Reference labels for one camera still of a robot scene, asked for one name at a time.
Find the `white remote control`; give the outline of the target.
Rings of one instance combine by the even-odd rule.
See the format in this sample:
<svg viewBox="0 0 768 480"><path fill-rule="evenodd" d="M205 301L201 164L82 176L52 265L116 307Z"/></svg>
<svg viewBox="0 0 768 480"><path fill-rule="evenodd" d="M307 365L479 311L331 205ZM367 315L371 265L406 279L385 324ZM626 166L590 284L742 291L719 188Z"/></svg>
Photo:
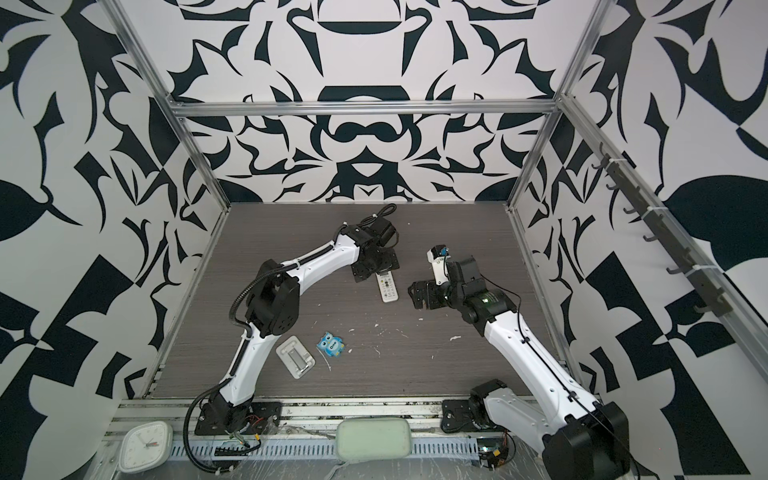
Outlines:
<svg viewBox="0 0 768 480"><path fill-rule="evenodd" d="M392 303L399 299L399 294L391 271L376 274L379 291L384 303Z"/></svg>

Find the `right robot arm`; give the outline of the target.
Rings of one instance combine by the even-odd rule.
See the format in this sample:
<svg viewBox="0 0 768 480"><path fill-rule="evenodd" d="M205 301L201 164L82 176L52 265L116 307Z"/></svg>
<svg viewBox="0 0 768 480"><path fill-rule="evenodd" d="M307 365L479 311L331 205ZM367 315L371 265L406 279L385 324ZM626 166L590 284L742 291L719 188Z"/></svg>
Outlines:
<svg viewBox="0 0 768 480"><path fill-rule="evenodd" d="M536 338L509 291L488 281L473 257L453 259L439 245L427 253L433 277L408 293L417 309L451 308L495 347L535 397L521 400L499 381L475 388L477 425L502 427L536 451L552 479L621 479L632 468L629 422L601 403Z"/></svg>

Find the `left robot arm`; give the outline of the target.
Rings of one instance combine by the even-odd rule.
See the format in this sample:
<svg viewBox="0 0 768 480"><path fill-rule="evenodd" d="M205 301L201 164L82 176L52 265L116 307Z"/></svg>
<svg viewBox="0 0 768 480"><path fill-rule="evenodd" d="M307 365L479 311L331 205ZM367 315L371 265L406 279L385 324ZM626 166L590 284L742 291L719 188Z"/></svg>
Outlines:
<svg viewBox="0 0 768 480"><path fill-rule="evenodd" d="M297 322L301 295L345 267L357 282L397 269L390 243L397 236L389 220L371 216L341 225L330 241L295 259L265 261L230 307L230 321L244 332L228 372L206 395L205 417L227 432L244 428L259 374L277 340Z"/></svg>

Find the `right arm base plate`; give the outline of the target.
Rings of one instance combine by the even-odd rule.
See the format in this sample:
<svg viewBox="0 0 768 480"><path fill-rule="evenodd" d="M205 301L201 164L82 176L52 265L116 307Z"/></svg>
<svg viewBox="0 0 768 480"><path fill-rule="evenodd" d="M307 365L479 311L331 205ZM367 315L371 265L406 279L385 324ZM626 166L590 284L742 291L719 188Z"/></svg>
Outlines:
<svg viewBox="0 0 768 480"><path fill-rule="evenodd" d="M441 402L440 429L446 434L479 431L468 399L445 399Z"/></svg>

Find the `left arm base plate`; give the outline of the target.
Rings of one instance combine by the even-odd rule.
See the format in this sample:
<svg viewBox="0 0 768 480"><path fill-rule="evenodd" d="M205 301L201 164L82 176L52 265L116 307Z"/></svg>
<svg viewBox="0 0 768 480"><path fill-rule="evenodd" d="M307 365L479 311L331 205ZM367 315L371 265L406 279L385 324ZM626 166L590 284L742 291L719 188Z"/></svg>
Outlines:
<svg viewBox="0 0 768 480"><path fill-rule="evenodd" d="M281 402L251 402L234 409L205 402L197 415L196 436L216 436L233 433L265 434L277 428L282 417Z"/></svg>

